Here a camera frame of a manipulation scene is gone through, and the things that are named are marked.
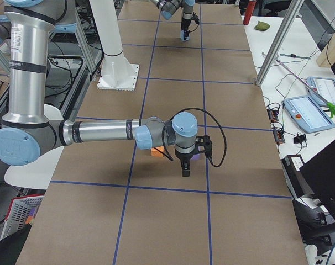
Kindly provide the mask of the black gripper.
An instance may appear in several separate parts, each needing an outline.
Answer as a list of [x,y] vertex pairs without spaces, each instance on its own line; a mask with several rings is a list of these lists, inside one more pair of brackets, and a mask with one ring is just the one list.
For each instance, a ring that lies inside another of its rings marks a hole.
[[195,12],[191,14],[182,14],[180,36],[185,36],[185,40],[190,38],[189,26],[191,25],[192,21],[199,25],[199,17]]

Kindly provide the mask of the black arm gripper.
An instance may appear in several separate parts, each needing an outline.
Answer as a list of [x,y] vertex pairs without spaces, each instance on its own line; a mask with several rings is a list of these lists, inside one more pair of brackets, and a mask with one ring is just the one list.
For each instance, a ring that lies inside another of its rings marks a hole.
[[175,155],[182,166],[188,166],[194,155],[204,153],[205,157],[212,162],[212,141],[208,135],[196,136],[195,143],[191,147],[180,147],[175,145]]

